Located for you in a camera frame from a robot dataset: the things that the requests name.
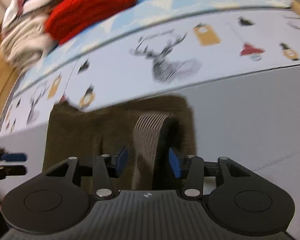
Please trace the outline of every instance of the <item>black bird illustration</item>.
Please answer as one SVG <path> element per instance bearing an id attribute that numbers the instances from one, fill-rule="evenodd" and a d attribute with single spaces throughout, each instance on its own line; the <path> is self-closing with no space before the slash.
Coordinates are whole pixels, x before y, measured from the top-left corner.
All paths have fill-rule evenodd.
<path id="1" fill-rule="evenodd" d="M 239 17 L 239 25 L 241 26 L 252 26 L 254 25 L 254 22 L 248 20 L 248 19 L 245 19 L 243 17 Z"/>
<path id="2" fill-rule="evenodd" d="M 88 60 L 86 60 L 86 61 L 82 64 L 82 66 L 79 68 L 78 74 L 79 74 L 81 71 L 84 71 L 84 70 L 88 69 L 89 66 L 90 66 L 90 63 L 89 63 Z"/>

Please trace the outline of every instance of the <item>silver screw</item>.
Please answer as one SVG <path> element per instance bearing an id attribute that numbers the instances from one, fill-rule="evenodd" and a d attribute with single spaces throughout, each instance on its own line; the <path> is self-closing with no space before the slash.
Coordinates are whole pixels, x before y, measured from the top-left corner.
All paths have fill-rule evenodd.
<path id="1" fill-rule="evenodd" d="M 112 191 L 108 188 L 101 188 L 98 189 L 96 193 L 99 197 L 108 197 L 112 194 Z"/>
<path id="2" fill-rule="evenodd" d="M 189 188 L 185 190 L 185 195 L 188 197 L 197 197 L 200 195 L 200 191 L 195 188 Z"/>

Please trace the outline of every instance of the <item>brown cloth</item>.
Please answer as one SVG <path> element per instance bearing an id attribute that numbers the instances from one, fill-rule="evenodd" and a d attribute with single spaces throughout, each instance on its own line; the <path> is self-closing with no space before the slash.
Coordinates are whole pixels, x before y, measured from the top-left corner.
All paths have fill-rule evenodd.
<path id="1" fill-rule="evenodd" d="M 91 164 L 94 154 L 116 155 L 122 146 L 129 157 L 116 190 L 158 190 L 173 177 L 167 165 L 169 147 L 183 155 L 195 154 L 192 112 L 186 100 L 160 96 L 83 113 L 60 102 L 50 114 L 43 170 L 76 156 L 82 165 Z M 92 179 L 81 187 L 90 192 Z M 168 187 L 179 187 L 179 182 Z"/>

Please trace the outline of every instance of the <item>red towel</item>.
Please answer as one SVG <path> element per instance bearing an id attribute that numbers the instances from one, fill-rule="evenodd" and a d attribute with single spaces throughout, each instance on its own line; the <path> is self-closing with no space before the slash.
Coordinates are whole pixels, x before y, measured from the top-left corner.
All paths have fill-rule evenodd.
<path id="1" fill-rule="evenodd" d="M 91 24 L 135 3 L 136 0 L 64 0 L 52 11 L 45 29 L 59 44 L 63 44 Z"/>

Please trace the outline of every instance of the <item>beige folded cloth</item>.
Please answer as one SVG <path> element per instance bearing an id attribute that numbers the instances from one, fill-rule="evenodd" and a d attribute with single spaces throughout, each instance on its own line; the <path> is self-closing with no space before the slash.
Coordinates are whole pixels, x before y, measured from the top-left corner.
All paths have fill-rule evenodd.
<path id="1" fill-rule="evenodd" d="M 55 46 L 50 34 L 44 32 L 47 15 L 28 17 L 2 41 L 1 51 L 13 67 L 25 68 L 45 57 Z"/>

